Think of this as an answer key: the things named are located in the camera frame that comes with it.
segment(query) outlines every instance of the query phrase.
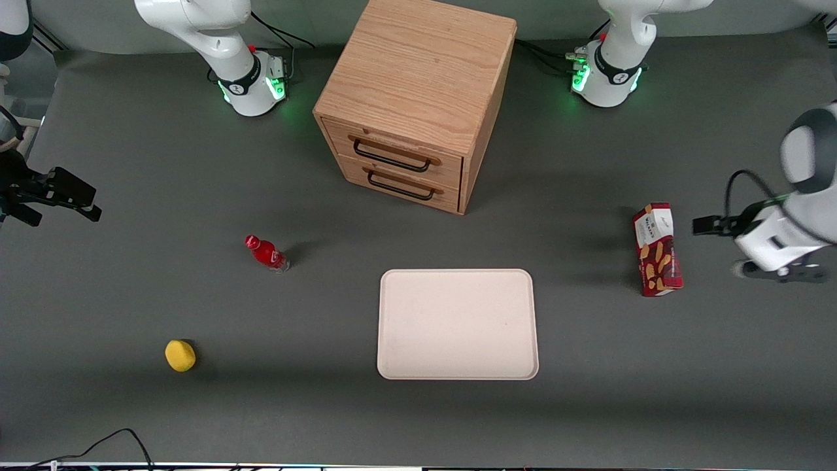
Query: wooden cabinet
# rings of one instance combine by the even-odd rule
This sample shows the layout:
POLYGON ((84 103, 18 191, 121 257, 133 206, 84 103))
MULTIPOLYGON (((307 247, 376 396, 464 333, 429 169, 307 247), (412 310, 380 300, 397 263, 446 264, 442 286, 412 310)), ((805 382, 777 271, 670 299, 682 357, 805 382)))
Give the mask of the wooden cabinet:
POLYGON ((431 0, 369 0, 314 106, 346 179, 464 214, 516 30, 431 0))

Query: black metal handle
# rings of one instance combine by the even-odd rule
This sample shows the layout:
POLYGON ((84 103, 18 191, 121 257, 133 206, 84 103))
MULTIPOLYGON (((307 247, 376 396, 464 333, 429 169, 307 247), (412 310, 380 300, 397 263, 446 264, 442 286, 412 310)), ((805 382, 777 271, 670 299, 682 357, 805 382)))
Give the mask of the black metal handle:
POLYGON ((433 198, 434 190, 432 188, 430 189, 430 194, 426 194, 426 195, 425 194, 417 194, 417 193, 413 193, 411 191, 407 191, 406 189, 395 188, 392 185, 382 184, 380 182, 376 182, 375 180, 372 179, 372 176, 375 174, 375 172, 372 171, 372 170, 368 170, 368 172, 369 172, 369 175, 367 176, 367 181, 369 182, 369 184, 371 186, 377 186, 378 188, 383 188, 383 189, 387 189, 389 191, 394 191, 395 193, 403 194, 404 196, 409 196, 410 198, 419 199, 421 201, 430 201, 430 199, 433 198))
POLYGON ((421 167, 416 167, 415 165, 410 165, 408 163, 401 163, 398 160, 392 160, 391 158, 386 158, 383 155, 377 155, 376 153, 362 151, 361 149, 357 148, 357 146, 361 145, 360 139, 355 139, 355 153, 357 155, 363 156, 365 158, 370 158, 372 160, 377 160, 378 162, 388 163, 390 165, 394 165, 398 168, 403 168, 404 170, 409 170, 410 172, 422 173, 427 172, 427 169, 430 168, 430 159, 424 161, 424 165, 421 167))

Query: plastic tray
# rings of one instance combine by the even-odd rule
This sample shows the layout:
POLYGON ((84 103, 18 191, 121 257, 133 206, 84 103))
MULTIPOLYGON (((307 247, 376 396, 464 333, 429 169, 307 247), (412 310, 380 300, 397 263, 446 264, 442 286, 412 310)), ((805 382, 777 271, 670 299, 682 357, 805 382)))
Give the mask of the plastic tray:
POLYGON ((390 270, 381 277, 377 370, 389 380, 530 380, 537 374, 529 273, 390 270))

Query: yellow sponge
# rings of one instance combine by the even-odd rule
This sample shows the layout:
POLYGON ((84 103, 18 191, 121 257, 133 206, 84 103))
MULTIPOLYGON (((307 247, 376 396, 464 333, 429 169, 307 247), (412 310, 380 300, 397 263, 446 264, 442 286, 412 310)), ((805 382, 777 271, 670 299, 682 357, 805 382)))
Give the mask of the yellow sponge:
POLYGON ((172 340, 166 345, 166 360, 175 371, 189 371, 195 366, 195 350, 182 340, 172 340))

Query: red bottle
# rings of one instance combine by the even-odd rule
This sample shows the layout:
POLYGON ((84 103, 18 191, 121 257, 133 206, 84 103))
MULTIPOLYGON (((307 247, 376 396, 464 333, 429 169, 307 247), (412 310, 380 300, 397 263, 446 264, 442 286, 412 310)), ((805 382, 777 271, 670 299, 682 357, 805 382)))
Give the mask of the red bottle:
POLYGON ((244 244, 253 252, 253 257, 262 265, 277 273, 287 272, 290 268, 288 257, 268 241, 261 241, 255 235, 248 235, 244 244))

